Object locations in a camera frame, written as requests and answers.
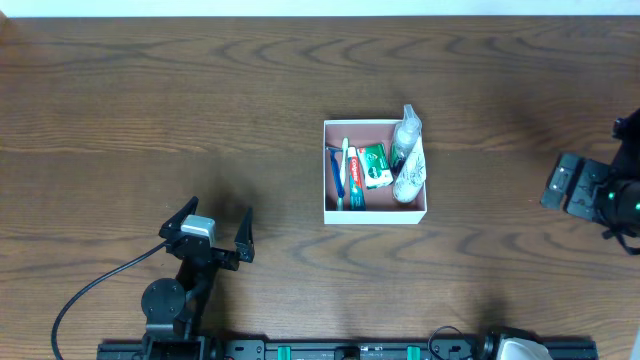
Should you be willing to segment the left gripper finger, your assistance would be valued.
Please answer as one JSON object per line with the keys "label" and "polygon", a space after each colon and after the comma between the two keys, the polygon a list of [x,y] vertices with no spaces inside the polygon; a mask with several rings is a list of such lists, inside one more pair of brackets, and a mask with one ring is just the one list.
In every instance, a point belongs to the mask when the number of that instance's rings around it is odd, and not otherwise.
{"label": "left gripper finger", "polygon": [[159,230],[162,239],[170,240],[175,234],[181,231],[181,225],[189,215],[194,215],[199,199],[193,196],[179,211],[163,223]]}
{"label": "left gripper finger", "polygon": [[252,220],[253,209],[249,208],[240,224],[234,240],[238,259],[246,263],[252,263],[255,257]]}

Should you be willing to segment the white floral lotion tube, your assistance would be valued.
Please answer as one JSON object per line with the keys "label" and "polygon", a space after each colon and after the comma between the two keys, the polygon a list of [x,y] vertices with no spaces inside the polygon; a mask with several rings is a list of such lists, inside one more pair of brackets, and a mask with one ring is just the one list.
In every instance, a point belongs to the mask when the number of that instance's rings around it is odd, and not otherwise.
{"label": "white floral lotion tube", "polygon": [[427,178],[426,160],[419,136],[409,153],[393,187],[393,196],[400,203],[410,203],[419,194]]}

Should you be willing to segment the clear pump soap bottle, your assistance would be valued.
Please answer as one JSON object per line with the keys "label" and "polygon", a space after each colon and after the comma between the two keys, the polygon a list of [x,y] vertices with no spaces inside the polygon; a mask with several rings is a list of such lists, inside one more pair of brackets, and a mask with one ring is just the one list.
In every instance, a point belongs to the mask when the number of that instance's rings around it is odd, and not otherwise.
{"label": "clear pump soap bottle", "polygon": [[391,172],[397,176],[421,135],[422,122],[411,104],[403,107],[403,120],[394,130],[390,152]]}

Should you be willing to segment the white cardboard box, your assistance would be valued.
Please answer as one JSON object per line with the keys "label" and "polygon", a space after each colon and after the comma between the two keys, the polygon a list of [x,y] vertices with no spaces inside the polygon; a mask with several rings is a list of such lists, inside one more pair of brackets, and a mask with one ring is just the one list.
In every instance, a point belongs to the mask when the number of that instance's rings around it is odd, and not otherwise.
{"label": "white cardboard box", "polygon": [[341,149],[344,138],[356,148],[382,143],[386,155],[390,155],[391,140],[397,119],[325,120],[323,125],[323,216],[324,224],[350,225],[412,225],[419,224],[428,210],[427,183],[423,182],[411,203],[400,203],[393,196],[393,186],[367,189],[363,186],[366,209],[352,211],[349,208],[349,190],[345,190],[344,210],[337,211],[338,200],[333,176],[330,152],[327,147]]}

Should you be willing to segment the blue disposable razor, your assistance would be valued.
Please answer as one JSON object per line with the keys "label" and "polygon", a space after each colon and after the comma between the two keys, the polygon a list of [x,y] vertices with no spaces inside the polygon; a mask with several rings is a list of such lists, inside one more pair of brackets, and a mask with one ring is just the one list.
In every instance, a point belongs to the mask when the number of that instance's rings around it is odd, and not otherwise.
{"label": "blue disposable razor", "polygon": [[336,159],[336,154],[340,153],[341,159],[345,160],[344,150],[332,146],[326,146],[325,150],[329,152],[329,159],[337,195],[339,198],[343,198],[345,195],[344,186],[346,182],[345,171],[342,163]]}

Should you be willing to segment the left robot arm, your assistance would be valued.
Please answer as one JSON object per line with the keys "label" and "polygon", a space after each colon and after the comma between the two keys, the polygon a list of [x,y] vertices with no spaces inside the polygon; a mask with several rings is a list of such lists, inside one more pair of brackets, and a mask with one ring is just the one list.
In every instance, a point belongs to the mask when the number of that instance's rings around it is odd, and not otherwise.
{"label": "left robot arm", "polygon": [[201,331],[202,317],[221,270],[236,271],[255,257],[253,210],[248,209],[233,250],[215,246],[215,221],[198,216],[192,197],[160,228],[166,251],[181,261],[178,274],[151,283],[141,308],[146,316],[144,359],[222,359],[224,346]]}

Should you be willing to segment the Colgate toothpaste tube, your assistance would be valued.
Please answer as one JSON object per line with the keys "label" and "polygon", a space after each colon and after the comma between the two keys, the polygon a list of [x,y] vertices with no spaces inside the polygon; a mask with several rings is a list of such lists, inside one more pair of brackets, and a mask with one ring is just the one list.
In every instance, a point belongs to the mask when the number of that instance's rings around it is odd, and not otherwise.
{"label": "Colgate toothpaste tube", "polygon": [[366,203],[361,179],[361,166],[355,147],[348,148],[350,173],[350,210],[365,211]]}

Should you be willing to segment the green soap bar packet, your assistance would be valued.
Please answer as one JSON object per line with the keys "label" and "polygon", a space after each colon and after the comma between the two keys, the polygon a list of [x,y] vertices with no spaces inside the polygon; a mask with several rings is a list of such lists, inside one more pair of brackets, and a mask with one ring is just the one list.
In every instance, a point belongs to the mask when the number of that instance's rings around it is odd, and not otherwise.
{"label": "green soap bar packet", "polygon": [[385,187],[393,182],[393,175],[382,143],[356,149],[363,167],[365,186],[368,189]]}

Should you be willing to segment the green white toothbrush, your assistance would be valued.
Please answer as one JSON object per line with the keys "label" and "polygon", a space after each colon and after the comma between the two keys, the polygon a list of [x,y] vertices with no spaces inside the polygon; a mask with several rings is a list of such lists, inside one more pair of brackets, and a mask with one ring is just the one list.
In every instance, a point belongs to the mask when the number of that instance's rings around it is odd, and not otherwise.
{"label": "green white toothbrush", "polygon": [[339,165],[339,177],[335,181],[338,199],[337,199],[337,210],[344,210],[344,196],[345,196],[345,185],[347,180],[347,160],[348,160],[348,147],[349,140],[347,137],[343,138],[341,145],[341,162]]}

